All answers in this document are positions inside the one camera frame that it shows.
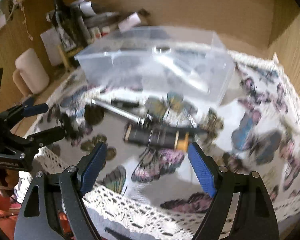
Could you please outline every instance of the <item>metal screw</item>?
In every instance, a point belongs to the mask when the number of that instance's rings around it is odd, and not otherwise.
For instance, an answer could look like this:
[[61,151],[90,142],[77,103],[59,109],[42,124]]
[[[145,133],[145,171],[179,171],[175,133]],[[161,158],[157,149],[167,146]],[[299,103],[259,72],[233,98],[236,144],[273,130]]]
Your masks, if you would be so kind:
[[226,166],[220,166],[219,171],[226,173],[228,171],[228,168]]
[[251,172],[252,177],[258,178],[260,175],[256,171]]
[[37,174],[35,175],[37,178],[40,178],[42,177],[43,175],[43,172],[42,171],[38,171]]
[[76,168],[77,168],[76,166],[69,166],[67,171],[68,172],[74,172]]

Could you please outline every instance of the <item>blue clamp handle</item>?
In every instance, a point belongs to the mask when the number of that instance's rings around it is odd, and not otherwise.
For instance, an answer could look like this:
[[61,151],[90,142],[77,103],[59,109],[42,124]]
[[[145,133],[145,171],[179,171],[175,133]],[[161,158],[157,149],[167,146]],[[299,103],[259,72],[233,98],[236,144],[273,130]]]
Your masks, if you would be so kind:
[[202,189],[210,197],[214,197],[217,193],[216,179],[218,178],[218,171],[215,170],[215,165],[211,163],[211,157],[206,156],[197,143],[192,143],[188,148],[188,158]]
[[43,114],[49,110],[49,107],[46,103],[35,105],[35,106],[27,106],[23,109],[22,116],[23,117],[30,117],[37,114]]
[[79,181],[79,192],[81,197],[90,192],[106,160],[107,146],[97,143],[92,152],[81,158],[77,168],[77,179]]
[[27,106],[33,106],[33,104],[34,104],[34,97],[32,96],[30,96],[30,97],[28,97],[25,101],[23,101],[23,103],[22,103],[22,105],[24,106],[24,107],[27,107]]

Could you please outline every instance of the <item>white paper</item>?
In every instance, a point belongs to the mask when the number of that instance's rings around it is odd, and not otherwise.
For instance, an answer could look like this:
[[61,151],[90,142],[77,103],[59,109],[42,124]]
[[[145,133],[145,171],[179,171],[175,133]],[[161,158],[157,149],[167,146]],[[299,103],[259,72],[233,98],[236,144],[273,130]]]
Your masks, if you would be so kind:
[[40,34],[44,47],[46,48],[48,58],[52,66],[57,66],[62,63],[62,58],[58,51],[58,45],[61,40],[55,28],[48,29]]
[[82,11],[83,15],[86,17],[96,15],[95,11],[92,9],[91,2],[81,3],[80,10]]
[[128,18],[118,24],[121,32],[126,32],[132,27],[137,26],[141,23],[138,13],[131,14]]
[[2,15],[0,15],[0,30],[5,25],[6,25],[6,16],[5,16],[5,14],[2,14]]

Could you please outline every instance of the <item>clear plastic box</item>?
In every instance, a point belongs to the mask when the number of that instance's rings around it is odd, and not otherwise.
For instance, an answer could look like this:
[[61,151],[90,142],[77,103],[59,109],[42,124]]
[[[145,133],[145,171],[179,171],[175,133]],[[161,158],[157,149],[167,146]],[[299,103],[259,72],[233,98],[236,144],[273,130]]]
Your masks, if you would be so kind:
[[216,105],[235,67],[215,32],[171,26],[115,31],[75,59],[93,85],[173,91]]

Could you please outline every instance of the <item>black bottle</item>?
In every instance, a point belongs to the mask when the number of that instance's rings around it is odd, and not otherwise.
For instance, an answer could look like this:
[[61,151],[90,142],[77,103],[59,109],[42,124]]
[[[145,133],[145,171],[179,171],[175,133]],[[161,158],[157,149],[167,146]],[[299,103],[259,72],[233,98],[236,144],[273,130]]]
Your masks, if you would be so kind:
[[86,47],[87,41],[79,28],[75,10],[66,6],[63,0],[53,0],[53,3],[55,13],[52,17],[52,24],[59,32],[65,51],[81,46]]

